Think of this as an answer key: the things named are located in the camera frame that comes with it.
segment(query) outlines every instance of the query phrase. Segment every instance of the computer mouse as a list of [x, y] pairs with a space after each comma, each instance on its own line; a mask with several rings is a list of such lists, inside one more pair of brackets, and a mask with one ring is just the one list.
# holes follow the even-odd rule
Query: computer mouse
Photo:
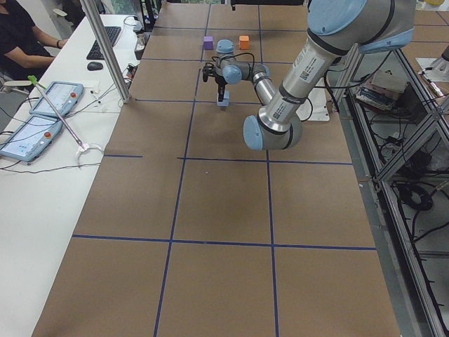
[[92, 61], [87, 64], [87, 70], [101, 70], [103, 69], [103, 64], [101, 62]]

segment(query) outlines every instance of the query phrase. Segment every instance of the white desk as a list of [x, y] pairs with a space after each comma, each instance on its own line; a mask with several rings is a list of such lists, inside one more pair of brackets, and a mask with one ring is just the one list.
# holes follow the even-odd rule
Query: white desk
[[[125, 17], [102, 17], [105, 25], [123, 27], [114, 47], [123, 70], [128, 63], [138, 63], [134, 56], [136, 36], [131, 26], [123, 26]], [[100, 71], [89, 72], [86, 69], [86, 55], [94, 41], [91, 27], [84, 19], [44, 74], [41, 83], [48, 85], [53, 80], [97, 82], [98, 95], [104, 93], [113, 83], [106, 65]], [[38, 96], [35, 90], [30, 97]], [[85, 89], [76, 110], [93, 101], [90, 90]], [[84, 142], [104, 147], [121, 110], [121, 101], [116, 90], [101, 101], [101, 105], [90, 106], [68, 122]], [[23, 105], [16, 118], [25, 120], [29, 116], [28, 111], [29, 105]], [[12, 121], [5, 130], [14, 131], [19, 125], [19, 121]], [[20, 163], [12, 169], [40, 171], [75, 165], [77, 147], [68, 131], [62, 130], [35, 162], [29, 166]], [[82, 164], [98, 163], [101, 159], [102, 154], [98, 151], [81, 155]], [[14, 162], [2, 157], [0, 167]], [[0, 171], [0, 335], [31, 336], [97, 169], [97, 166], [89, 166], [40, 174]]]

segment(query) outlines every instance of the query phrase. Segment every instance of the keyboard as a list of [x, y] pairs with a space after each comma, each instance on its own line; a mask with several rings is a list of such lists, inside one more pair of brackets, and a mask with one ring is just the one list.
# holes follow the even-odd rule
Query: keyboard
[[[106, 34], [109, 40], [111, 41], [111, 45], [114, 45], [119, 38], [121, 27], [112, 27], [108, 26], [105, 27]], [[101, 54], [100, 46], [98, 45], [98, 42], [95, 41], [92, 45], [91, 51], [89, 51], [89, 54], [87, 54], [86, 57], [87, 60], [104, 60], [103, 54]]]

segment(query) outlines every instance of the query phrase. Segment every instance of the floor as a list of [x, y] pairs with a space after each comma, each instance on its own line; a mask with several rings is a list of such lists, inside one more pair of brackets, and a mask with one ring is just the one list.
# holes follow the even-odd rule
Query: floor
[[249, 33], [280, 83], [307, 13], [225, 11], [159, 18], [33, 336], [399, 336], [340, 118], [252, 152], [251, 85], [201, 81], [203, 36]]

